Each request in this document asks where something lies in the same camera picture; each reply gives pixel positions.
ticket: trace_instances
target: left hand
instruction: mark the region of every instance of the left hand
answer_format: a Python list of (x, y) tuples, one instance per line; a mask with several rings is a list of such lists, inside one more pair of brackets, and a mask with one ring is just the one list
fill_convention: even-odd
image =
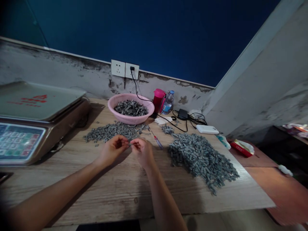
[(101, 167), (107, 167), (128, 148), (128, 139), (125, 136), (116, 135), (104, 144), (100, 156), (93, 163)]

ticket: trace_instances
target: floor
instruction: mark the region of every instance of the floor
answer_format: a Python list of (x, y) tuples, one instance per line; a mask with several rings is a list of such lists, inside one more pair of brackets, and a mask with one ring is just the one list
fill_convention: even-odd
[[(189, 231), (306, 231), (302, 225), (282, 227), (277, 225), (265, 210), (242, 210), (184, 216)], [(157, 230), (154, 219), (140, 220), (141, 231)], [(75, 231), (78, 226), (46, 228), (44, 231)]]

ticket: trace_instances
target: electrical outlet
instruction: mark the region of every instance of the electrical outlet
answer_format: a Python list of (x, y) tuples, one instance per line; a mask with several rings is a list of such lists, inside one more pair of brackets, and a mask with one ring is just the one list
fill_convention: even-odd
[(139, 74), (139, 65), (125, 63), (125, 77), (130, 78), (130, 79), (133, 78), (131, 74), (131, 69), (130, 69), (131, 66), (135, 68), (135, 70), (133, 71), (133, 75), (134, 75), (134, 79), (137, 80), (138, 74)]
[(121, 61), (111, 60), (111, 74), (125, 77), (125, 63)]

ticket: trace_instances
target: power adapter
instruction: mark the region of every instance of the power adapter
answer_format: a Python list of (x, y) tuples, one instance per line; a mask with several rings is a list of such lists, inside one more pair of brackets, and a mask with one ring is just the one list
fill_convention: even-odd
[(179, 114), (177, 116), (179, 119), (181, 120), (187, 120), (188, 119), (188, 112), (183, 110), (183, 109), (180, 109), (179, 110)]

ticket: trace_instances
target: forearm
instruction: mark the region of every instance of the forearm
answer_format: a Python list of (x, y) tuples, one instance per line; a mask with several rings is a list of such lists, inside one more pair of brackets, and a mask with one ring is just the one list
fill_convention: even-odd
[(43, 229), (103, 168), (104, 166), (89, 164), (34, 194), (9, 211), (12, 225), (18, 231)]
[(146, 170), (154, 215), (159, 230), (188, 230), (183, 217), (156, 165)]

